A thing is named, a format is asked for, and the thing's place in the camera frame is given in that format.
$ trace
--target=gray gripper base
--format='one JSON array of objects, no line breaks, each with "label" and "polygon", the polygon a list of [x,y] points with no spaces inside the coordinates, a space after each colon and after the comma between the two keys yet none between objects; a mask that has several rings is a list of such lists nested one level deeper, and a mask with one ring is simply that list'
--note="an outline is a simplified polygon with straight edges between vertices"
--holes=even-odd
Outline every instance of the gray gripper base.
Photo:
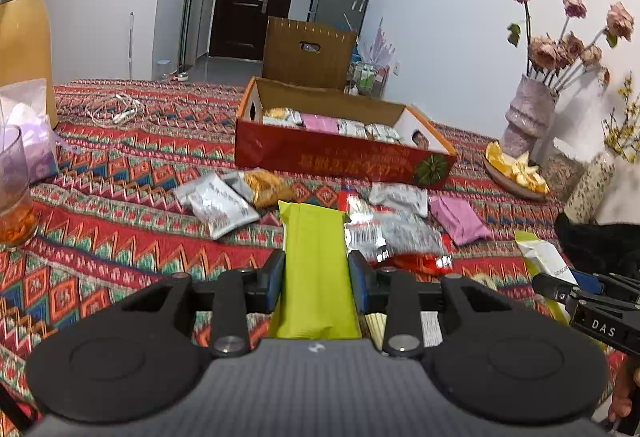
[{"label": "gray gripper base", "polygon": [[87,426],[49,415],[28,437],[605,435],[587,419],[530,428],[478,419],[445,399],[420,364],[384,357],[369,340],[263,340],[247,356],[213,361],[189,395],[148,419]]}]

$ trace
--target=gray floor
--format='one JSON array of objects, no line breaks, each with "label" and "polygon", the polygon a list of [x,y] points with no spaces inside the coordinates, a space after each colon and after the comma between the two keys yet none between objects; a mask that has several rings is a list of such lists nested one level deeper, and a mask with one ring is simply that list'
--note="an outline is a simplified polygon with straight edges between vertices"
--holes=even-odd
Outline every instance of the gray floor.
[{"label": "gray floor", "polygon": [[246,86],[253,76],[262,74],[262,62],[247,62],[230,58],[201,57],[189,70],[192,83],[218,83]]}]

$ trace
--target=orange liquid in glass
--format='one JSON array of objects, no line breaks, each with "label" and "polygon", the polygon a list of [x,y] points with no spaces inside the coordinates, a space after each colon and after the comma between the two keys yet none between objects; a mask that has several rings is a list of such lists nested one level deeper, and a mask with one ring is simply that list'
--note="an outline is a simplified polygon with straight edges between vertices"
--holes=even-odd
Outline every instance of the orange liquid in glass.
[{"label": "orange liquid in glass", "polygon": [[22,197],[14,202],[0,203],[0,245],[6,247],[18,247],[33,234],[36,215],[33,211],[33,201],[29,189],[25,190]]}]

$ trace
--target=pink ceramic vase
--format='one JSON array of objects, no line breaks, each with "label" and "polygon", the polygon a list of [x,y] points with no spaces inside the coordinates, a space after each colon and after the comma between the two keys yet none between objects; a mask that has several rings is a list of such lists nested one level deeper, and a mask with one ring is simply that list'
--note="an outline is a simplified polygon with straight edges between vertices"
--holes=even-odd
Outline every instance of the pink ceramic vase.
[{"label": "pink ceramic vase", "polygon": [[522,75],[522,80],[504,115],[509,126],[502,134],[500,148],[512,157],[533,150],[536,141],[545,134],[556,107],[551,89],[541,81]]}]

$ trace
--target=yellow thermos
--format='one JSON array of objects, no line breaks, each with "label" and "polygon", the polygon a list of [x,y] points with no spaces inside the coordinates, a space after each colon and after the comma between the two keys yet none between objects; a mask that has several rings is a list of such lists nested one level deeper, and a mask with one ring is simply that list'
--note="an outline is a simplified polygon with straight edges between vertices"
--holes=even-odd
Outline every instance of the yellow thermos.
[{"label": "yellow thermos", "polygon": [[51,76],[51,33],[44,0],[0,0],[0,86],[47,80],[47,114],[58,124]]}]

